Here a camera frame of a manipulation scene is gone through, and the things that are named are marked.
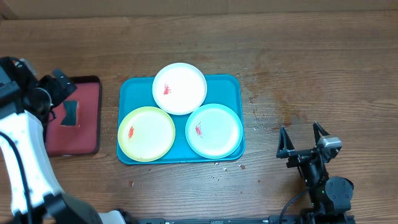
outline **wood grain surface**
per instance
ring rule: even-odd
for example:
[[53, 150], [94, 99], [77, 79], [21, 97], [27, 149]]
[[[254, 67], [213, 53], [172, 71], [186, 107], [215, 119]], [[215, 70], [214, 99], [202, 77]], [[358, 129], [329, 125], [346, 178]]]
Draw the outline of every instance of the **wood grain surface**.
[[[305, 149], [318, 121], [343, 141], [326, 168], [354, 182], [349, 214], [358, 223], [396, 223], [397, 24], [396, 11], [1, 21], [0, 56], [28, 58], [40, 75], [59, 67], [71, 77], [100, 77], [99, 153], [51, 158], [65, 191], [99, 212], [124, 208], [136, 217], [174, 219], [278, 214], [303, 190], [297, 170], [275, 158], [279, 127]], [[239, 161], [126, 166], [116, 157], [122, 83], [173, 62], [239, 80], [246, 133]], [[5, 221], [11, 190], [0, 160]], [[287, 213], [309, 206], [305, 197]]]

